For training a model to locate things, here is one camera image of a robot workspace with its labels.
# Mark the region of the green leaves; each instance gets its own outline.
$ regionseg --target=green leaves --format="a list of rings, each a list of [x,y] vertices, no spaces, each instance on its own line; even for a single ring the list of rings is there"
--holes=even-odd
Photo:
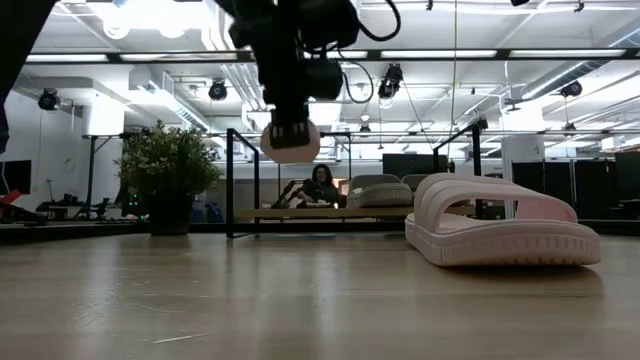
[[[116,160],[120,177],[146,194],[206,190],[220,179],[222,172],[196,129],[165,130],[161,121],[150,131],[124,143],[122,157]]]

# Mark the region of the woman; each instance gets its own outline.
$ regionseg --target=woman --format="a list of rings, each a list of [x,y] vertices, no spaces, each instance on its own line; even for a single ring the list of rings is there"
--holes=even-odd
[[[313,168],[311,181],[312,184],[302,186],[298,198],[306,202],[318,202],[318,200],[324,200],[330,204],[339,202],[340,193],[333,185],[333,175],[327,165],[320,164]]]

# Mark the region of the potted plant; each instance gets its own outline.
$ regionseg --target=potted plant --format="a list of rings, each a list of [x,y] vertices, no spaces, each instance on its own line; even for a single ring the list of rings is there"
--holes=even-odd
[[[188,232],[195,194],[222,174],[213,164],[216,157],[196,129],[166,130],[161,121],[124,142],[118,175],[147,202],[152,235]]]

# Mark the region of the floor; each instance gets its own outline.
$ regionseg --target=floor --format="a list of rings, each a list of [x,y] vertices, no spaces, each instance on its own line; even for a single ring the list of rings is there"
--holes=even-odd
[[[589,268],[444,270],[402,237],[0,248],[0,358],[637,359],[640,239]]]

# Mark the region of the red object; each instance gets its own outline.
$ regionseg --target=red object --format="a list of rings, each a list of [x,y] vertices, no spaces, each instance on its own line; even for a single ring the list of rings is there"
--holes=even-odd
[[[5,204],[11,204],[14,201],[16,201],[20,196],[22,196],[22,193],[20,193],[20,191],[18,190],[14,190],[8,193],[5,197],[0,198],[0,202]]]

